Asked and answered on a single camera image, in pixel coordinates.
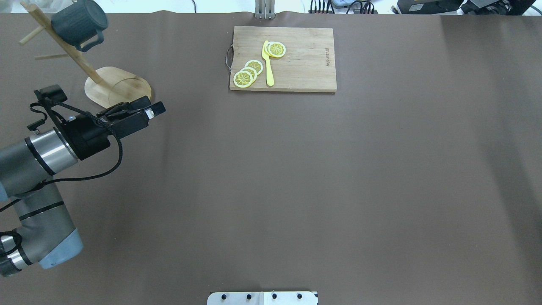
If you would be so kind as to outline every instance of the mug handle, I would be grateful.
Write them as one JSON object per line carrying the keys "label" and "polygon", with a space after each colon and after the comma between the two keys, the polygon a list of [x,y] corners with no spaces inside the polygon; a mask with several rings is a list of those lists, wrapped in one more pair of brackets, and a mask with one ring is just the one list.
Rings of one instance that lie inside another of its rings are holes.
{"label": "mug handle", "polygon": [[95,45],[101,44],[104,41],[104,35],[101,30],[96,30],[96,34],[98,35],[98,39],[93,42],[87,43],[83,48],[81,48],[81,45],[75,46],[75,48],[81,52],[86,52]]}

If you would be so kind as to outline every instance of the yellow knife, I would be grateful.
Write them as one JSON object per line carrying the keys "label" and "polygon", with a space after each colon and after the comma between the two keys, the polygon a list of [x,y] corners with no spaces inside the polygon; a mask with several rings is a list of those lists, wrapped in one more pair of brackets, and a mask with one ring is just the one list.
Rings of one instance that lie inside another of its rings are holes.
{"label": "yellow knife", "polygon": [[275,85],[275,79],[273,78],[273,71],[271,71],[271,61],[269,61],[269,55],[266,53],[266,46],[269,43],[268,40],[266,40],[263,43],[262,47],[262,58],[266,61],[266,81],[267,85],[269,87],[273,87]]}

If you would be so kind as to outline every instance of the wooden base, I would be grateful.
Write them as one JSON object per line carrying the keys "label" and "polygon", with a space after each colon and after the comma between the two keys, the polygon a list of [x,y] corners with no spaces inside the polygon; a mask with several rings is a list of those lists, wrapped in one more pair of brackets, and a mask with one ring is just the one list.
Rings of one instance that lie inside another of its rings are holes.
{"label": "wooden base", "polygon": [[143,78],[115,67],[96,70],[104,80],[95,83],[91,78],[85,82],[85,94],[104,108],[121,102],[131,102],[143,96],[152,98],[151,86]]}

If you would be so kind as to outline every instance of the gray mug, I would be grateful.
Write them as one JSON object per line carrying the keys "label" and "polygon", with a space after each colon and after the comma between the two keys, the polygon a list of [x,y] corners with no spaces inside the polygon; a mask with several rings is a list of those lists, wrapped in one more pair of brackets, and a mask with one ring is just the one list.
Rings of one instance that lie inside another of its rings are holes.
{"label": "gray mug", "polygon": [[[77,50],[86,52],[104,41],[103,30],[109,25],[104,10],[92,0],[78,0],[51,17],[53,30]],[[81,47],[90,38],[98,38]]]}

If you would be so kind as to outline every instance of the metal plate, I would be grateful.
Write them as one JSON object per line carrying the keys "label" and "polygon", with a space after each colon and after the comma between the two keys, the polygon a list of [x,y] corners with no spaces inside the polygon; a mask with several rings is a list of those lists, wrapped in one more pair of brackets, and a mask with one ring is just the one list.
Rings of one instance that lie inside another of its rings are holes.
{"label": "metal plate", "polygon": [[266,291],[212,293],[207,305],[318,305],[318,292]]}

